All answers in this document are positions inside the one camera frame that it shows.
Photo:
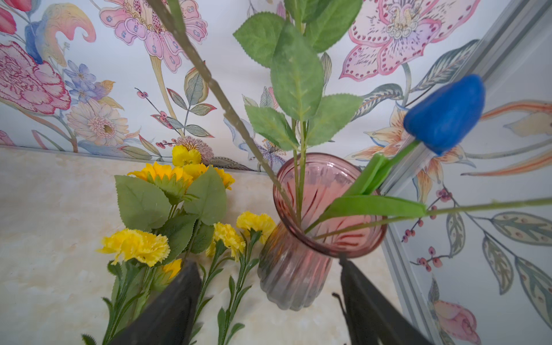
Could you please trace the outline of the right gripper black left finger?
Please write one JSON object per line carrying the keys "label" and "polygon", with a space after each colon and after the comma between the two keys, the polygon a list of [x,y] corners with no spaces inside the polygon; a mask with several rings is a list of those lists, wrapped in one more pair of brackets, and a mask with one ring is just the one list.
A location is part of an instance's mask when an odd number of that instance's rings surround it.
{"label": "right gripper black left finger", "polygon": [[188,344],[201,292],[198,265],[188,263],[111,344]]}

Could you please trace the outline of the yellow carnation flower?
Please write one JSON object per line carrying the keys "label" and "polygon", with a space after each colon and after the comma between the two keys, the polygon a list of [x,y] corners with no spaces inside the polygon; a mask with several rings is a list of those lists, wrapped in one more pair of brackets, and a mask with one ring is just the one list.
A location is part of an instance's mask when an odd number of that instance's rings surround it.
{"label": "yellow carnation flower", "polygon": [[254,247],[257,244],[266,243],[275,230],[276,223],[267,214],[254,214],[250,211],[245,211],[237,217],[234,228],[245,240],[245,249],[238,260],[233,259],[239,264],[238,276],[236,278],[229,278],[230,299],[228,306],[221,308],[218,312],[219,344],[229,344],[232,337],[244,328],[243,323],[234,322],[234,317],[244,296],[251,289],[250,286],[246,285],[246,279],[260,262],[253,254]]}

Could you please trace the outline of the pink ribbed glass vase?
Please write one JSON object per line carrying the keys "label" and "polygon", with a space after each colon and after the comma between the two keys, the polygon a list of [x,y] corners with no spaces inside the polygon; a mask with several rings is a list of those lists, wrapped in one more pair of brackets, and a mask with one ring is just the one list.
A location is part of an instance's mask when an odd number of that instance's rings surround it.
{"label": "pink ribbed glass vase", "polygon": [[280,218],[277,228],[260,254],[257,274],[267,299],[282,310],[299,311],[309,307],[323,290],[333,259],[345,254],[349,259],[369,254],[383,241],[387,226],[379,225],[348,233],[341,229],[377,221],[378,216],[346,216],[329,219],[305,233],[325,209],[360,176],[351,163],[323,153],[306,156],[306,174],[302,202],[302,225],[293,221],[292,204],[296,196],[296,174],[293,161],[280,168],[277,179],[283,191],[273,190],[273,201]]}

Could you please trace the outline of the blue tulip bud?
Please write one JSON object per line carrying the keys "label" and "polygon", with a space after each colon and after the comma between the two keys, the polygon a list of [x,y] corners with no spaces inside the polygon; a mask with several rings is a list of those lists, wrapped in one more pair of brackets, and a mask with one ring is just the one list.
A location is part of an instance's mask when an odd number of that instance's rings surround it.
{"label": "blue tulip bud", "polygon": [[425,208],[418,202],[375,195],[374,192],[390,175],[391,170],[420,145],[435,155],[442,155],[457,146],[479,121],[484,101],[485,88],[482,79],[477,75],[470,75],[444,86],[410,109],[402,119],[402,127],[414,137],[414,141],[403,150],[397,151],[392,159],[379,152],[374,154],[351,187],[343,196],[335,199],[305,229],[305,233],[328,219],[345,216],[423,216]]}

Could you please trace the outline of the large sunflower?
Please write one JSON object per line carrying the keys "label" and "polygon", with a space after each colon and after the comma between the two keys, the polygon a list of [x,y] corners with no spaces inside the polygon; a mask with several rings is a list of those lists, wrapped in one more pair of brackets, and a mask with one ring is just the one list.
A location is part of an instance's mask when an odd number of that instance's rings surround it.
{"label": "large sunflower", "polygon": [[167,265],[187,252],[205,252],[214,225],[226,215],[227,192],[234,178],[203,164],[173,167],[148,164],[142,170],[116,175],[115,189],[124,229],[168,238]]}

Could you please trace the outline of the yellow carnation pink vase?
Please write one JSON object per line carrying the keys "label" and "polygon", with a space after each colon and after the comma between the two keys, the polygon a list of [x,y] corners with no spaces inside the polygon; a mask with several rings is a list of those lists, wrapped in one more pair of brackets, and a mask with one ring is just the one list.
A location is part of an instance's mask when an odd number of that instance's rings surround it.
{"label": "yellow carnation pink vase", "polygon": [[203,273],[203,280],[193,320],[190,344],[195,344],[193,339],[202,328],[198,319],[200,318],[205,306],[211,300],[211,298],[206,297],[206,293],[211,282],[219,273],[222,272],[223,263],[231,259],[238,260],[239,256],[244,252],[244,249],[245,240],[240,234],[238,234],[238,231],[234,227],[230,224],[222,223],[214,225],[213,239],[208,249],[205,251],[206,256],[211,257],[211,266],[208,270],[206,270],[204,266],[200,265],[201,272]]}
{"label": "yellow carnation pink vase", "polygon": [[145,308],[158,264],[170,254],[168,238],[146,231],[123,229],[104,237],[101,254],[112,257],[106,266],[114,276],[112,294],[102,300],[108,323],[101,344],[110,344]]}

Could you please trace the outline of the tall yellow blossom sprig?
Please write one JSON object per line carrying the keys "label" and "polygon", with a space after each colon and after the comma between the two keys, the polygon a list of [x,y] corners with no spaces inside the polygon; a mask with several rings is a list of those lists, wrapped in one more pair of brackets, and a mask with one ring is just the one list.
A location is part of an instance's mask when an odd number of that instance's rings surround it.
{"label": "tall yellow blossom sprig", "polygon": [[178,145],[172,149],[172,164],[175,167],[202,163],[201,153],[196,149],[188,149]]}

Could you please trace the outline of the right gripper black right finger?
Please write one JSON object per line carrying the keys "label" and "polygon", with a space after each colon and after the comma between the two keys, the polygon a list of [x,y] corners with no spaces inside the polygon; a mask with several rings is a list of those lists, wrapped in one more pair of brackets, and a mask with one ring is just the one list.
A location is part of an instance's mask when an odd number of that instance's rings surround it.
{"label": "right gripper black right finger", "polygon": [[429,344],[385,296],[346,257],[338,301],[352,344]]}

